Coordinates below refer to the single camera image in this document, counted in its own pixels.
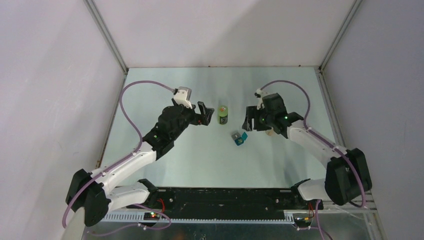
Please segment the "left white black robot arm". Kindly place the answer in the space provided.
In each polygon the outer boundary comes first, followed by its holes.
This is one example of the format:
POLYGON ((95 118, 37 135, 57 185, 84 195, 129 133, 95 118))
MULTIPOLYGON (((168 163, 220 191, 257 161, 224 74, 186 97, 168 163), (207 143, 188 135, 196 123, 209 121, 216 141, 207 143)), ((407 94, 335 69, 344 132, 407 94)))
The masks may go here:
POLYGON ((80 169, 73 175, 65 199, 68 209, 74 212, 83 209, 83 224, 92 227, 106 214, 123 207, 136 204, 145 208, 156 206, 157 189, 148 180, 138 180, 130 186, 120 186, 120 183, 167 154, 189 125, 208 126, 214 111, 201 101, 192 108, 182 105, 165 107, 155 126, 123 159, 92 171, 80 169))

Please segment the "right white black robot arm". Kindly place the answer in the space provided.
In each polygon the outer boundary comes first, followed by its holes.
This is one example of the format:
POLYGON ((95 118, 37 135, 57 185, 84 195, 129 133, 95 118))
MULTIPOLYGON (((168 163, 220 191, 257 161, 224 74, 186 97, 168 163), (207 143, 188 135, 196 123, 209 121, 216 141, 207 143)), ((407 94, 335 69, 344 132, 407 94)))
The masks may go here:
POLYGON ((304 209, 311 200, 331 200, 343 206, 372 189, 365 154, 358 148, 337 145, 305 123, 296 112, 287 112, 278 93, 257 90, 258 104, 246 108, 242 129, 281 135, 300 145, 325 168, 325 178, 306 179, 292 186, 291 204, 304 209))

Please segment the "clear pill bottle gold lid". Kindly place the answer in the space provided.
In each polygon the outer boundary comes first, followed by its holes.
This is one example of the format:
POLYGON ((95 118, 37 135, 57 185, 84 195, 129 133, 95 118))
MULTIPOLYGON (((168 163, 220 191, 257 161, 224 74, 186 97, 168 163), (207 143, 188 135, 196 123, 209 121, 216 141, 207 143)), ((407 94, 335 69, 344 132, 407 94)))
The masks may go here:
POLYGON ((265 131, 265 133, 266 133, 268 136, 270 136, 270 137, 272 137, 272 136, 274 136, 274 135, 275 135, 275 132, 274 132, 274 130, 273 130, 273 129, 266 130, 266 131, 265 131))

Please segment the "green lidded black jar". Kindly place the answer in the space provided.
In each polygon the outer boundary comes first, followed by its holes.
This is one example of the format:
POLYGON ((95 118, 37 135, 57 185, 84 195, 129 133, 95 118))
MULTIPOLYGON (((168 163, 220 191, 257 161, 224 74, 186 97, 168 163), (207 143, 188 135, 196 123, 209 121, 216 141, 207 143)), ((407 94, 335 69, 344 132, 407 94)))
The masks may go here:
POLYGON ((225 125, 228 122, 228 107, 226 105, 220 105, 218 107, 218 123, 225 125))

